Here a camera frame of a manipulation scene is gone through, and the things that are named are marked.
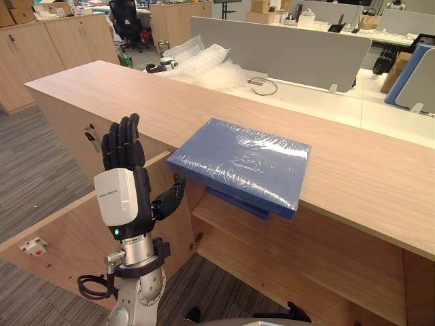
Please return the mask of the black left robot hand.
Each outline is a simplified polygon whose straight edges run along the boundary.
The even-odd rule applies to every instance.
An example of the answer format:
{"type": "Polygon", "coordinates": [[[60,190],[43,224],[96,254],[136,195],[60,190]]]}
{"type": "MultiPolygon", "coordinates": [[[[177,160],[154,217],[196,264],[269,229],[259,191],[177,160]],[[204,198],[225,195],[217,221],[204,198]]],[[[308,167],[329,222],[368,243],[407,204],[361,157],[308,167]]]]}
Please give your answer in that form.
{"type": "Polygon", "coordinates": [[[112,123],[101,141],[105,171],[94,177],[102,219],[119,241],[147,234],[157,221],[172,215],[186,186],[186,180],[176,176],[170,189],[150,200],[151,183],[138,125],[136,113],[112,123]]]}

